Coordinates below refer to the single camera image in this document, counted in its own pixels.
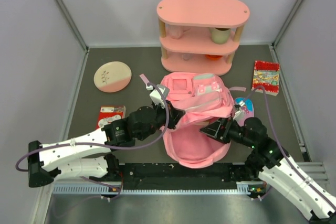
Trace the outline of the pink student backpack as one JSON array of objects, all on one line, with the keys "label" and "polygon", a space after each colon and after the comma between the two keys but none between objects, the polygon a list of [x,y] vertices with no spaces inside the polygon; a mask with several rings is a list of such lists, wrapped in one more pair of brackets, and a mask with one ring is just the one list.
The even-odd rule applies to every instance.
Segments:
[{"label": "pink student backpack", "polygon": [[174,108],[185,111],[176,127],[163,134],[167,155],[192,169],[209,167],[222,159],[230,144],[211,139],[200,129],[206,122],[230,117],[235,104],[231,92],[245,92],[246,88],[227,88],[213,73],[190,72],[170,73],[159,86],[168,88],[165,96]]}]

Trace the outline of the red and white book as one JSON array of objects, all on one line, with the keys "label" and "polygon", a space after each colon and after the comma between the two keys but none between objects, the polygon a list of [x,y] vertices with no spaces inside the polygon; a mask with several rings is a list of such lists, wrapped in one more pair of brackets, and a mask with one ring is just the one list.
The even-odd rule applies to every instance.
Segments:
[{"label": "red and white book", "polygon": [[125,117],[126,107],[124,105],[119,106],[101,106],[98,114],[96,128],[102,128],[107,124],[112,123],[115,120],[120,120]]}]

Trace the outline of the red comic book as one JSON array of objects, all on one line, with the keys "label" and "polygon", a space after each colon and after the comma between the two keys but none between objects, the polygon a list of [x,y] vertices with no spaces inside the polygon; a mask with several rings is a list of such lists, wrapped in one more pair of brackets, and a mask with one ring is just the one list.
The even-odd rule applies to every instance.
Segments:
[{"label": "red comic book", "polygon": [[280,64],[274,62],[256,60],[254,64],[253,81],[251,89],[257,89],[257,92],[263,92],[263,86],[266,94],[277,96],[280,85]]}]

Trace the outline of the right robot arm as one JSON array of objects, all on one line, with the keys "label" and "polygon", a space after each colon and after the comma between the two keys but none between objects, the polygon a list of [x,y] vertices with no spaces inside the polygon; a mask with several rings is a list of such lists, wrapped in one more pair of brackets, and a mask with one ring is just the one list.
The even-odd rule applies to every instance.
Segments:
[{"label": "right robot arm", "polygon": [[335,196],[328,193],[299,167],[289,153],[267,134],[261,120],[252,117],[239,125],[220,118],[200,132],[220,143],[236,142],[250,147],[245,174],[260,179],[287,198],[309,223],[335,223]]}]

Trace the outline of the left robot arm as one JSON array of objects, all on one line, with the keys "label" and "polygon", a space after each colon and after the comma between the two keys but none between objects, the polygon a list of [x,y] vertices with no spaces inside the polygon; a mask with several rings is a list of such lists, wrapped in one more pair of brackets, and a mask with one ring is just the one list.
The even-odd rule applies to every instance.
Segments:
[{"label": "left robot arm", "polygon": [[143,141],[158,130],[174,129],[184,114],[185,111],[176,109],[171,102],[165,108],[155,104],[142,106],[126,118],[67,141],[30,142],[28,185],[43,187],[76,177],[120,179],[119,161],[112,152],[132,149],[137,140]]}]

